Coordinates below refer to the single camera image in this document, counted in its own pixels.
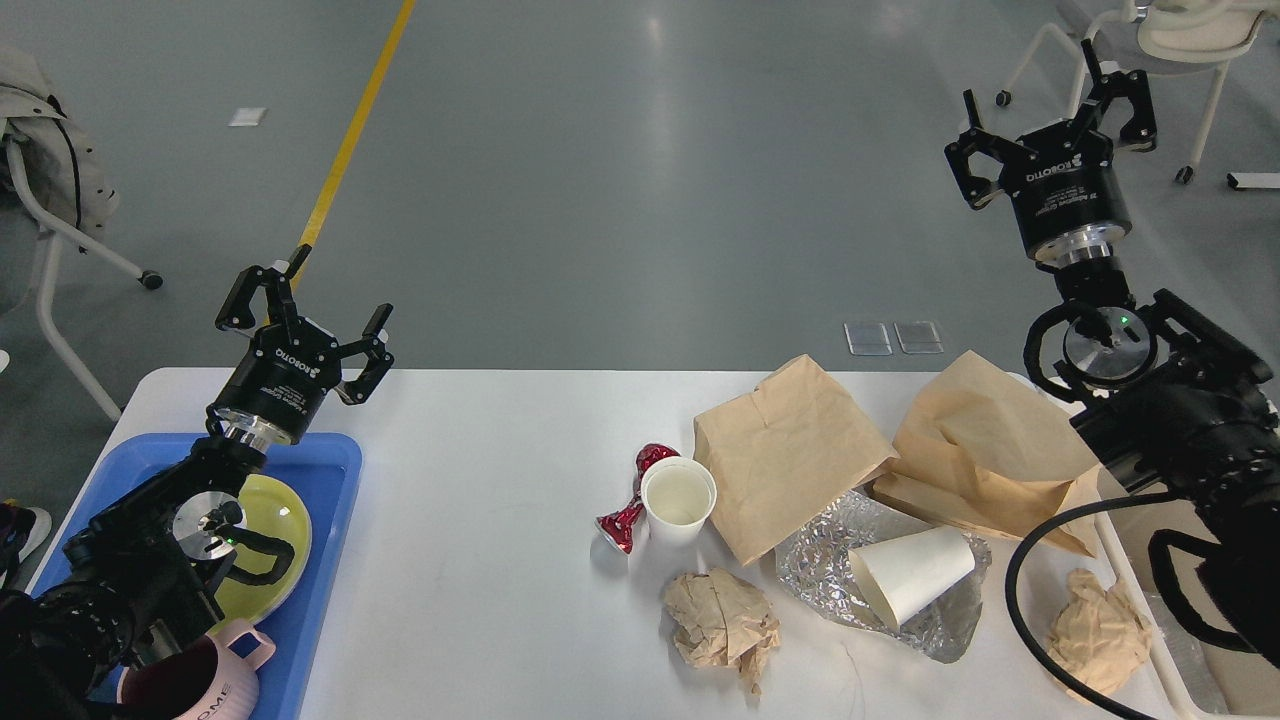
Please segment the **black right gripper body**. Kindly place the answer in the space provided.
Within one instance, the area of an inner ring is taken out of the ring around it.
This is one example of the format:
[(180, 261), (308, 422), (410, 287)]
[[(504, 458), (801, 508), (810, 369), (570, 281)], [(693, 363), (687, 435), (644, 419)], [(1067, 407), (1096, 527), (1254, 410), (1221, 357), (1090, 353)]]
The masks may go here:
[(1024, 133), (1028, 155), (1005, 165), (1005, 191), (1027, 256), (1041, 265), (1070, 265), (1106, 256), (1132, 231), (1114, 168), (1114, 141), (1096, 129), (1068, 137), (1059, 122)]

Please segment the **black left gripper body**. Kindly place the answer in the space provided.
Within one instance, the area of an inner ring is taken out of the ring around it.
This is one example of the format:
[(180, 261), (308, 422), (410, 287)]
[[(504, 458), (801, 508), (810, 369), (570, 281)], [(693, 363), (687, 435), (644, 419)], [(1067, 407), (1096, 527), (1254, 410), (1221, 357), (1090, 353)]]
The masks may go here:
[(211, 410), (229, 427), (266, 427), (271, 441), (297, 445), (340, 380), (337, 337), (302, 318), (257, 329)]

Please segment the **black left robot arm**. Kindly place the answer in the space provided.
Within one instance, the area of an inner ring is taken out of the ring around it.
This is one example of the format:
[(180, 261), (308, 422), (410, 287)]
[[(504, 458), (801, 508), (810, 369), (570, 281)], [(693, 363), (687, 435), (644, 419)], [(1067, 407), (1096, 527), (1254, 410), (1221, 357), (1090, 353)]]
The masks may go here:
[(329, 393), (364, 404), (394, 363), (390, 304), (348, 343), (300, 314), (292, 281), (310, 252), (302, 243), (284, 261), (237, 275), (215, 324), (250, 331), (250, 346), (188, 455), (64, 543), (65, 580), (38, 596), (3, 591), (4, 717), (156, 717), (91, 694), (120, 665), (145, 667), (193, 647), (225, 616), (215, 598), (224, 580), (268, 585), (294, 565), (291, 543), (248, 528), (241, 491), (271, 446), (301, 442)]

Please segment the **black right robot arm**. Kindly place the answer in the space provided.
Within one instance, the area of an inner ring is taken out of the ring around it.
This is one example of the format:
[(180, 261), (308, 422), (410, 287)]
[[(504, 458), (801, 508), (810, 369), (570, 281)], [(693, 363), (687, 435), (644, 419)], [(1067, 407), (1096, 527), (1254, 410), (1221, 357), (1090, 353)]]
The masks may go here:
[(1020, 542), (1004, 594), (1036, 660), (1083, 700), (1125, 719), (1139, 712), (1088, 688), (1044, 651), (1018, 602), (1030, 550), (1066, 521), (1184, 498), (1212, 534), (1162, 529), (1148, 543), (1158, 592), (1199, 641), (1277, 662), (1277, 413), (1262, 392), (1270, 366), (1169, 290), (1139, 305), (1115, 255), (1132, 220), (1100, 131), (1111, 102), (1132, 119), (1120, 145), (1149, 151), (1157, 126), (1143, 70), (1101, 69), (1082, 42), (1092, 86), (1073, 117), (1015, 140), (988, 132), (972, 91), (969, 128), (945, 149), (972, 209), (1000, 195), (1012, 205), (1027, 256), (1051, 274), (1061, 302), (1028, 331), (1023, 361), (1050, 396), (1082, 404), (1071, 427), (1125, 489), (1042, 521)]

